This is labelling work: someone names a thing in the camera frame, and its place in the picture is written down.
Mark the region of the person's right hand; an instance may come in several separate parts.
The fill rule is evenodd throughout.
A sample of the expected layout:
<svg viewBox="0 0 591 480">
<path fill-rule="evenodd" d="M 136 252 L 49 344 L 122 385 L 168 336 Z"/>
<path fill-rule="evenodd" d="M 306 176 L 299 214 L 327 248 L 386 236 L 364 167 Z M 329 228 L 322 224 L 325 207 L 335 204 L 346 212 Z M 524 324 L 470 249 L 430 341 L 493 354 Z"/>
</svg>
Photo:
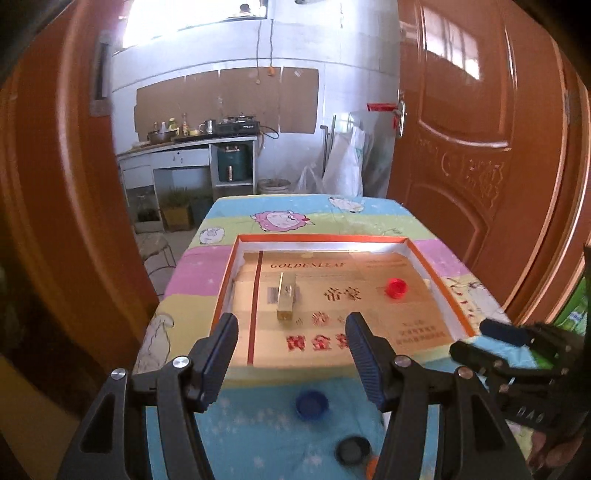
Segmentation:
<svg viewBox="0 0 591 480">
<path fill-rule="evenodd" d="M 532 449 L 527 459 L 528 466 L 537 471 L 542 467 L 556 469 L 570 463 L 580 448 L 585 433 L 585 430 L 581 430 L 568 441 L 548 449 L 546 447 L 547 435 L 535 431 L 531 438 Z"/>
</svg>

